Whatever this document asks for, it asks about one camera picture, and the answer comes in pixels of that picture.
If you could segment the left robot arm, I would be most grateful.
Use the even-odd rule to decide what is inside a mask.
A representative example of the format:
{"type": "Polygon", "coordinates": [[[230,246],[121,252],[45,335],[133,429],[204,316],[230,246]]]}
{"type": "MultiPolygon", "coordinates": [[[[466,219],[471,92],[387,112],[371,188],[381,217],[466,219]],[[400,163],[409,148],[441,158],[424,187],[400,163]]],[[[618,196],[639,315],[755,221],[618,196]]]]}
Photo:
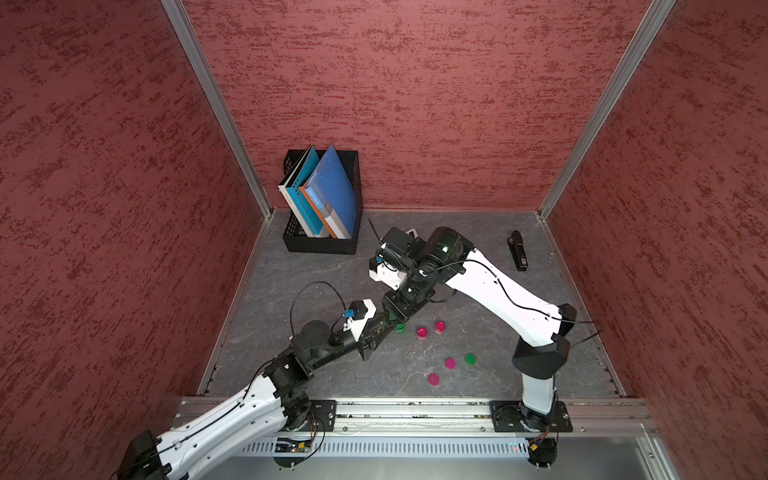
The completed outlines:
{"type": "Polygon", "coordinates": [[[147,430],[129,444],[115,479],[198,479],[239,449],[308,421],[305,387],[314,371],[352,352],[377,348],[399,320],[391,293],[380,302],[355,300],[340,315],[339,331],[316,320],[291,337],[290,346],[257,369],[241,391],[182,427],[147,430]]]}

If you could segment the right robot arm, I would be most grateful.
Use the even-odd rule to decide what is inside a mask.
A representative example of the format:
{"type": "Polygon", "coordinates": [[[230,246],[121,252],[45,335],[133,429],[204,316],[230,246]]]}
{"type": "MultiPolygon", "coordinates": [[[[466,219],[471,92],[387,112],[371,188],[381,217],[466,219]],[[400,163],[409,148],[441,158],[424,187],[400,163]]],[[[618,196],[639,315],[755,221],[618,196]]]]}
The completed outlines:
{"type": "Polygon", "coordinates": [[[557,372],[567,362],[567,338],[577,324],[569,304],[549,303],[496,268],[472,242],[449,227],[422,239],[391,228],[369,261],[369,276],[389,287],[382,307],[364,332],[378,339],[405,324],[426,306],[438,285],[470,297],[518,335],[512,364],[523,382],[517,406],[521,428],[551,430],[556,411],[557,372]]]}

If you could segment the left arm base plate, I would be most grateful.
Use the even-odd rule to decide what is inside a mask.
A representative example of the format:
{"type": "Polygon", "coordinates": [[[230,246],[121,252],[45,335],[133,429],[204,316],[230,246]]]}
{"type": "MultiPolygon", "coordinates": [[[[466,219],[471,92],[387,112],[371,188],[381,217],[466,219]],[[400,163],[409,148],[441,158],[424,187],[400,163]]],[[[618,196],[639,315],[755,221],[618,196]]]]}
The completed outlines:
{"type": "Polygon", "coordinates": [[[311,432],[316,427],[321,431],[332,431],[336,421],[338,403],[336,400],[311,400],[300,398],[286,404],[285,431],[311,432]]]}

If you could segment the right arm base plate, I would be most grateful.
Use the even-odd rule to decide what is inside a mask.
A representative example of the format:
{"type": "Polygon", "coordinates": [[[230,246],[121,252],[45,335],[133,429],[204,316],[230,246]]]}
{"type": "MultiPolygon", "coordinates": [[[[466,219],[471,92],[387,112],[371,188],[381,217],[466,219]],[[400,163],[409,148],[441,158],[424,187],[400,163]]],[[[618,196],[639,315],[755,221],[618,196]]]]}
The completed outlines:
{"type": "Polygon", "coordinates": [[[490,401],[490,419],[496,433],[572,433],[573,425],[564,402],[555,400],[548,414],[525,407],[521,401],[490,401]]]}

